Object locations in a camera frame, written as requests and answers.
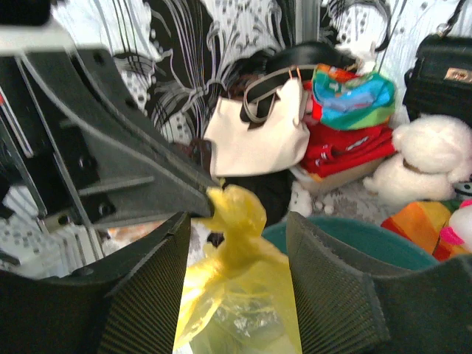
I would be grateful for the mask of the yellow plastic trash bag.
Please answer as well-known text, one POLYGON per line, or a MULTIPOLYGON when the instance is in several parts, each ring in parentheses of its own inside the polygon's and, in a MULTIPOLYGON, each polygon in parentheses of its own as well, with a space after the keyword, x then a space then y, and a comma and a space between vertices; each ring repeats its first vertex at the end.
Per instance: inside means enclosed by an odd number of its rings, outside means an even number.
POLYGON ((187 268, 175 349, 194 353, 302 351, 288 257, 263 238, 266 211, 235 185, 206 191, 215 207, 200 222, 224 240, 187 268))

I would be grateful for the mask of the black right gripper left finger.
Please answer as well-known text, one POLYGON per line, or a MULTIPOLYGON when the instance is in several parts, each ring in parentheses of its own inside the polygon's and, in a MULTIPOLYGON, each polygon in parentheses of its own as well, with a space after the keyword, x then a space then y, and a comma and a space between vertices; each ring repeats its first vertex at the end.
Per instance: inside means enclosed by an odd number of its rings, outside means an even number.
POLYGON ((149 235, 66 277, 1 273, 3 353, 171 353, 191 223, 149 235))

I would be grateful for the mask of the colourful folded cloth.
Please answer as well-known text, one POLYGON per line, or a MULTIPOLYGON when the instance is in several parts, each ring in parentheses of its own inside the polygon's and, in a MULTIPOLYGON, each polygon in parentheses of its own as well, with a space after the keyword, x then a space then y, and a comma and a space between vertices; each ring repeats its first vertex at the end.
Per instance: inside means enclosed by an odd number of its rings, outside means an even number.
POLYGON ((453 212, 462 202, 415 201, 387 218, 381 226, 416 244, 439 261, 446 261, 461 254, 470 254, 464 246, 453 245, 440 237, 440 231, 448 227, 453 212))

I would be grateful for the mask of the white plastic laundry basket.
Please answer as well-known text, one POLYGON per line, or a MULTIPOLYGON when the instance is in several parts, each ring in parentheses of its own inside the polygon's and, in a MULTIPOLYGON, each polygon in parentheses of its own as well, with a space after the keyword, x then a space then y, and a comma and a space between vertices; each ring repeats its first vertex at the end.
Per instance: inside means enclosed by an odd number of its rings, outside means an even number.
POLYGON ((317 174, 307 173, 300 166, 294 166, 289 170, 305 190, 312 195, 324 195, 331 190, 372 174, 382 161, 383 159, 372 160, 324 178, 319 177, 317 174))

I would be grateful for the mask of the small white plush toy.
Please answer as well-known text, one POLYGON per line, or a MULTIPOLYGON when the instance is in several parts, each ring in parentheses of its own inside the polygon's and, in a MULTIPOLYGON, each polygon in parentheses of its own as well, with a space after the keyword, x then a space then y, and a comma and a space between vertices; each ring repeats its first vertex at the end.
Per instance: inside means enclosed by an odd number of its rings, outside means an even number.
POLYGON ((334 206, 320 198, 314 198, 300 183, 295 181, 291 187, 288 210, 298 212, 305 217, 318 214, 332 215, 334 206))

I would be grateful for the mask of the black leather handbag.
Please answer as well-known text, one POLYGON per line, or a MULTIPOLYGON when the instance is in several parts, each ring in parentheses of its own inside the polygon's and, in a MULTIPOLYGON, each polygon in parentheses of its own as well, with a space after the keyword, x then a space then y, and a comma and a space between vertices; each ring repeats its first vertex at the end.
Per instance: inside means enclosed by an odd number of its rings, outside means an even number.
POLYGON ((423 39, 414 67, 404 75, 403 105, 411 121, 442 114, 471 125, 471 39, 449 35, 464 3, 459 1, 448 21, 423 39))

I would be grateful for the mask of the pink white plush doll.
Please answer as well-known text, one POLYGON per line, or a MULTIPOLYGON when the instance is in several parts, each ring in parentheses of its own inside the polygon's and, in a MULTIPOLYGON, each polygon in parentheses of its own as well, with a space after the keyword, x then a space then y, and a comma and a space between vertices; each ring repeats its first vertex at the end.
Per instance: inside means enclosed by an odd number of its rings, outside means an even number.
POLYGON ((463 201, 450 217, 448 226, 440 231, 445 242, 471 252, 471 199, 463 201))

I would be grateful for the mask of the teal plastic trash bin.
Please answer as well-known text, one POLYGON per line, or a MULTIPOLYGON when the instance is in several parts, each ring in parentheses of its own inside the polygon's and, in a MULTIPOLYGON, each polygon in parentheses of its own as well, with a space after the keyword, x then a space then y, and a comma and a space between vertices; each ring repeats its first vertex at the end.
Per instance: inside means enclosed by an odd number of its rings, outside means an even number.
MULTIPOLYGON (((322 245, 338 259, 355 269, 374 277, 399 277, 415 271, 424 271, 439 262, 411 241, 371 223, 340 217, 311 216, 307 222, 322 245)), ((263 237, 282 253, 288 254, 286 222, 265 229, 263 237)), ((302 241, 302 253, 295 256, 293 273, 298 277, 333 271, 333 265, 310 249, 302 241)))

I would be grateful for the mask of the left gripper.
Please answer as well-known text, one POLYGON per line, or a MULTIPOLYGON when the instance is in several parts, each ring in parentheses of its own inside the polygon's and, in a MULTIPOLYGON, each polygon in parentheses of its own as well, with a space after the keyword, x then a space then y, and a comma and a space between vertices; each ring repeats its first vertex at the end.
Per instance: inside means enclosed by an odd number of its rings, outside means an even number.
POLYGON ((213 180, 153 127, 104 49, 1 57, 1 174, 28 189, 44 234, 82 234, 94 260, 94 227, 214 212, 213 180))

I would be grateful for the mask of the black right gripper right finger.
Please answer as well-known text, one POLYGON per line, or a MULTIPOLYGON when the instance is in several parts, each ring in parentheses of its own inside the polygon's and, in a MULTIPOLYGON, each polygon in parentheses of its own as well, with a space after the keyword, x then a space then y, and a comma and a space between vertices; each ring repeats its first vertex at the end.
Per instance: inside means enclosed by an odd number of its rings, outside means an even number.
POLYGON ((469 353, 471 256, 399 277, 358 274, 322 245, 315 226, 288 216, 286 241, 304 353, 469 353), (333 265, 293 273, 302 241, 333 265))

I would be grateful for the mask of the white fluffy sheep plush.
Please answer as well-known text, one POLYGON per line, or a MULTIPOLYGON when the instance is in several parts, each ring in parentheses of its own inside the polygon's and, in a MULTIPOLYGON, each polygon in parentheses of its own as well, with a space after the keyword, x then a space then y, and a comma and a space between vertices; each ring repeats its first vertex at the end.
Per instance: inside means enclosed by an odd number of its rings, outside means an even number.
POLYGON ((418 118, 394 129, 392 144, 396 154, 363 180, 386 204, 448 200, 454 185, 471 177, 471 128, 460 119, 418 118))

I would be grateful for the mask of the black cloth garment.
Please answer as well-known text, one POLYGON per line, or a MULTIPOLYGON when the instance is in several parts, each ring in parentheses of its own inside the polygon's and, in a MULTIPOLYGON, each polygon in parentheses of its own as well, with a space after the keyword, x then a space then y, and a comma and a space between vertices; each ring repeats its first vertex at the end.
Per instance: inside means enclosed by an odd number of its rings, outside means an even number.
POLYGON ((307 41, 271 56, 265 62, 265 72, 272 73, 289 66, 326 64, 347 68, 356 64, 356 59, 338 51, 334 46, 320 41, 307 41))

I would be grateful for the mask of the red cloth in basket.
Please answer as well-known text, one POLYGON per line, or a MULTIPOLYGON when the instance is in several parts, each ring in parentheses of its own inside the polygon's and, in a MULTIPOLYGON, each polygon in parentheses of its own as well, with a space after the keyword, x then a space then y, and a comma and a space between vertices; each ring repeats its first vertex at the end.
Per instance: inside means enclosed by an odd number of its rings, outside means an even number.
POLYGON ((299 163, 306 172, 323 178, 395 153, 391 81, 376 73, 344 82, 317 74, 311 88, 313 122, 299 163))

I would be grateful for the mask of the cream canvas tote bag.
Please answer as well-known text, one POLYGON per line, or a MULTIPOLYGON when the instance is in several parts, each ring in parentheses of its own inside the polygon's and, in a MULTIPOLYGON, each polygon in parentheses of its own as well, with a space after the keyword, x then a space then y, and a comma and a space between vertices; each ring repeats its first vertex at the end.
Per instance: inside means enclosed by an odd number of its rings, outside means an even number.
POLYGON ((206 128, 214 177, 259 176, 302 160, 310 131, 303 122, 312 66, 281 69, 247 87, 242 100, 219 97, 206 128))

